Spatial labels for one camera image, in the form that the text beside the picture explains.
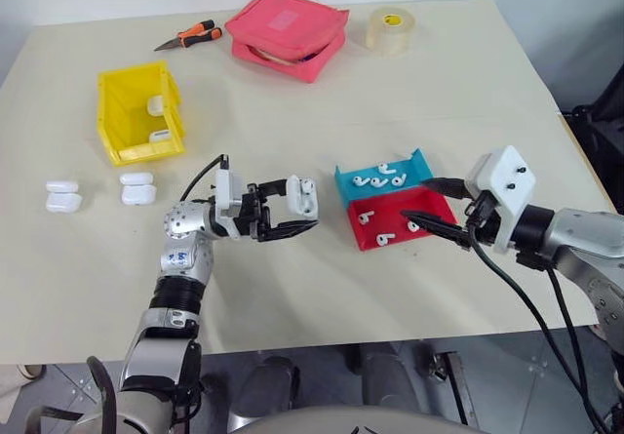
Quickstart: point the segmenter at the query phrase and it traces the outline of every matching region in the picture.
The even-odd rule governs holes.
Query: table surface
[[[437,176],[463,177],[514,144],[537,176],[533,203],[610,210],[548,90],[491,0],[400,4],[417,21],[407,54],[364,46],[377,5],[349,7],[347,43],[318,81],[300,83],[231,57],[230,37],[154,54],[177,30],[232,12],[38,27],[0,91],[0,363],[122,359],[151,299],[162,217],[218,153],[244,181],[291,173],[318,182],[320,224],[278,243],[223,240],[204,296],[207,352],[475,335],[536,328],[474,254],[439,238],[361,253],[333,182],[344,171],[422,148]],[[113,168],[96,129],[97,75],[162,58],[182,95],[187,153]],[[118,176],[149,170],[157,201],[120,202]],[[45,211],[45,182],[75,178],[74,215]],[[208,195],[205,181],[196,193]],[[452,202],[460,220],[465,205]],[[497,256],[554,327],[548,279]],[[589,301],[563,282],[576,324]]]

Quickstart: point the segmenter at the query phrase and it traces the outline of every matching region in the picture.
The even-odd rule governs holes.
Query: packing tape
[[[416,25],[413,16],[402,8],[382,7],[370,15],[366,45],[383,57],[405,52]]]

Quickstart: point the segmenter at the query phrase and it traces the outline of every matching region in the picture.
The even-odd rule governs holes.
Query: black cable
[[[557,275],[555,274],[555,270],[553,270],[552,266],[546,267],[546,272],[548,273],[548,278],[550,278],[550,282],[553,285],[553,290],[555,291],[555,297],[557,298],[557,303],[559,308],[564,316],[565,327],[567,329],[567,333],[569,335],[569,340],[572,344],[572,352],[574,353],[574,359],[576,361],[576,367],[578,369],[578,380],[580,384],[581,396],[583,397],[583,405],[585,407],[585,412],[587,416],[592,419],[594,418],[595,422],[592,422],[596,427],[598,424],[604,432],[609,432],[609,429],[606,427],[605,422],[600,416],[596,415],[595,410],[592,407],[591,401],[589,399],[589,387],[587,385],[587,374],[585,372],[585,363],[583,362],[583,355],[581,353],[581,347],[578,343],[578,335],[576,334],[576,329],[572,324],[572,319],[569,316],[569,311],[567,310],[566,300],[564,299],[564,294],[562,293],[562,288],[559,284],[559,280],[557,279]]]
[[[216,166],[219,163],[221,164],[222,169],[228,169],[228,160],[227,160],[226,154],[218,155],[216,158],[213,159],[213,161],[211,161],[211,163],[208,166],[202,169],[199,172],[199,174],[195,176],[193,180],[191,180],[191,183],[188,184],[188,186],[186,187],[186,190],[184,190],[184,193],[182,193],[182,196],[179,197],[179,201],[183,202],[184,200],[186,200],[186,197],[188,197],[188,194],[191,193],[191,190],[197,184],[197,182],[199,182],[202,179],[202,177],[205,176],[206,173],[210,169],[212,169],[214,166]]]
[[[82,413],[59,410],[52,407],[37,407],[28,412],[26,423],[23,429],[24,434],[41,434],[41,418],[53,417],[65,421],[77,421],[82,417]]]
[[[186,406],[184,408],[184,417],[186,417],[187,420],[184,422],[184,434],[191,434],[190,412],[190,407]]]
[[[101,395],[101,432],[115,434],[117,431],[117,400],[115,388],[104,364],[95,357],[89,356],[87,366]]]
[[[192,412],[188,412],[188,407],[186,407],[187,412],[184,416],[181,417],[177,417],[176,419],[174,419],[174,422],[172,424],[179,424],[181,422],[186,422],[188,423],[193,417],[195,417],[195,415],[200,411],[200,409],[202,408],[202,391],[201,388],[197,388],[197,403],[195,404],[195,408],[193,409]]]
[[[487,267],[491,271],[496,273],[505,283],[507,283],[507,285],[512,290],[514,290],[514,292],[518,295],[518,297],[522,300],[522,302],[528,308],[530,313],[533,315],[533,317],[537,321],[537,324],[539,325],[539,328],[544,334],[546,341],[548,342],[549,346],[553,350],[553,353],[555,353],[555,357],[559,361],[559,364],[561,364],[562,368],[564,369],[565,375],[567,375],[567,378],[569,378],[569,381],[572,383],[572,385],[574,385],[574,388],[576,388],[576,391],[584,399],[583,391],[581,390],[580,384],[574,377],[574,374],[569,368],[569,365],[567,364],[567,361],[564,358],[564,355],[562,354],[561,350],[559,349],[559,346],[557,346],[557,343],[553,339],[553,335],[550,329],[546,325],[546,322],[544,321],[544,318],[542,317],[542,315],[539,313],[539,310],[537,310],[537,307],[535,307],[535,304],[533,304],[533,301],[530,300],[530,297],[528,297],[527,293],[523,291],[523,289],[518,285],[518,283],[514,281],[514,279],[511,276],[505,273],[504,270],[502,270],[496,263],[492,261],[491,258],[489,258],[488,254],[486,254],[486,252],[481,247],[481,244],[479,244],[479,241],[477,240],[477,226],[475,224],[468,224],[468,236],[470,239],[470,245],[475,250],[475,253],[477,253],[477,256],[479,256],[479,258],[483,261],[483,263],[487,265]],[[603,430],[603,428],[595,422],[595,419],[600,418],[596,410],[593,407],[591,407],[591,405],[589,409],[592,413],[589,416],[589,418],[590,418],[590,421],[592,421],[594,428],[599,433],[608,434],[608,430]]]

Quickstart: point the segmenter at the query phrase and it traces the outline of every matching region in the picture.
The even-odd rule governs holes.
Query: blue tray
[[[348,208],[353,200],[370,198],[385,193],[400,192],[408,188],[416,187],[425,179],[433,177],[420,149],[416,149],[409,159],[388,163],[388,169],[396,169],[397,172],[395,174],[382,174],[379,172],[377,166],[373,166],[358,171],[342,173],[336,166],[334,174],[335,183],[340,192],[340,198],[342,199],[344,208]],[[392,185],[392,178],[401,176],[402,174],[407,174],[405,183],[400,187]],[[358,187],[353,183],[353,178],[355,176],[360,176],[361,178],[387,178],[388,182],[382,187],[372,187],[370,182]]]

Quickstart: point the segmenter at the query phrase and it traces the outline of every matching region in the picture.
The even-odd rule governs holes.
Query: pink pouch
[[[235,57],[312,83],[344,44],[348,16],[309,0],[253,0],[225,27]]]

